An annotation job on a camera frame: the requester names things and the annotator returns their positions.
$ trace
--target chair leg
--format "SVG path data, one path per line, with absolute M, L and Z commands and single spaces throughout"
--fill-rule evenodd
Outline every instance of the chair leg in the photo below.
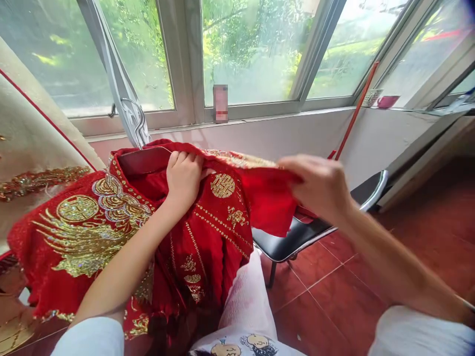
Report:
M 267 289 L 271 289 L 274 285 L 274 279 L 276 278 L 276 268 L 277 262 L 272 261 L 271 276 L 269 277 L 269 283 L 266 284 Z

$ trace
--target red tile floor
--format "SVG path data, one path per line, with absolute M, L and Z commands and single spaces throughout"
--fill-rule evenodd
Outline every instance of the red tile floor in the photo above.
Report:
M 475 159 L 457 159 L 377 219 L 459 295 L 475 286 Z M 264 276 L 270 261 L 261 256 Z M 335 232 L 277 267 L 268 291 L 279 340 L 307 355 L 366 355 L 389 306 L 372 271 Z M 12 355 L 49 355 L 61 331 Z M 126 345 L 144 355 L 147 337 Z

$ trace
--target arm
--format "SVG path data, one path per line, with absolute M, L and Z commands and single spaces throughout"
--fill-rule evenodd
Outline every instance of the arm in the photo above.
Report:
M 280 164 L 304 181 L 293 187 L 295 197 L 347 236 L 395 302 L 473 327 L 473 313 L 454 291 L 369 214 L 359 210 L 340 163 L 299 155 L 284 158 Z
M 163 238 L 188 211 L 199 189 L 202 157 L 173 152 L 167 167 L 165 202 L 120 249 L 87 291 L 70 325 L 107 315 L 121 324 L 124 307 L 137 288 Z

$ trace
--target black chair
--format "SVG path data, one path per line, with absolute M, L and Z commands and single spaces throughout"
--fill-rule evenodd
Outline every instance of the black chair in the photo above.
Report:
M 388 171 L 378 172 L 351 191 L 353 199 L 361 204 L 360 210 L 368 211 L 377 203 L 386 186 L 387 178 Z M 274 285 L 277 263 L 295 260 L 300 251 L 336 230 L 336 227 L 321 219 L 303 223 L 295 217 L 285 238 L 253 228 L 254 244 L 272 261 L 267 288 L 272 288 Z

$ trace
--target glass pane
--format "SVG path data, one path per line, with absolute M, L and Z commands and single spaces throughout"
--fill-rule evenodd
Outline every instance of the glass pane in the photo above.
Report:
M 472 70 L 472 72 L 467 75 L 460 84 L 453 88 L 450 94 L 466 93 L 473 87 L 475 87 L 475 70 Z
M 67 116 L 110 112 L 107 75 L 75 0 L 2 0 L 0 37 Z
M 100 0 L 144 111 L 175 107 L 155 0 Z
M 403 107 L 434 73 L 471 29 L 465 0 L 444 0 L 426 21 L 381 86 L 382 95 L 400 95 Z
M 290 98 L 319 0 L 202 0 L 205 105 L 213 85 L 229 104 Z
M 347 0 L 308 98 L 352 95 L 409 0 Z

